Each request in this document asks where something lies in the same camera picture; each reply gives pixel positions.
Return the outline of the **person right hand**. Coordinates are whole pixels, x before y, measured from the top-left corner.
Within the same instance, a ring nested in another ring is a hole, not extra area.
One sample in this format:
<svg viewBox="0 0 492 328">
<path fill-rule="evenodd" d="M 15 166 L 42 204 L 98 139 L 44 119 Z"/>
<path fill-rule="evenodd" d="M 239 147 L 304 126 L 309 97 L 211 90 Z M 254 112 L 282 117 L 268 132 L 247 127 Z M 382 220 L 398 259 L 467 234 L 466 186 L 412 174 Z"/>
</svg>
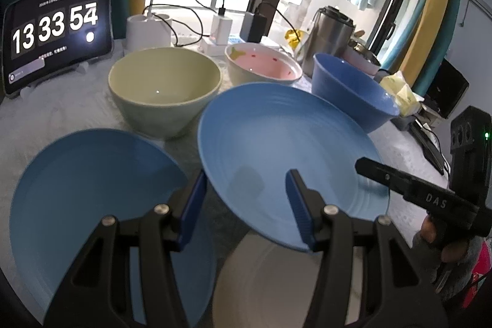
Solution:
<svg viewBox="0 0 492 328">
<path fill-rule="evenodd" d="M 491 270 L 491 248 L 490 240 L 478 236 L 442 247 L 437 244 L 442 236 L 427 215 L 414 235 L 412 252 L 441 300 L 449 301 Z"/>
</svg>

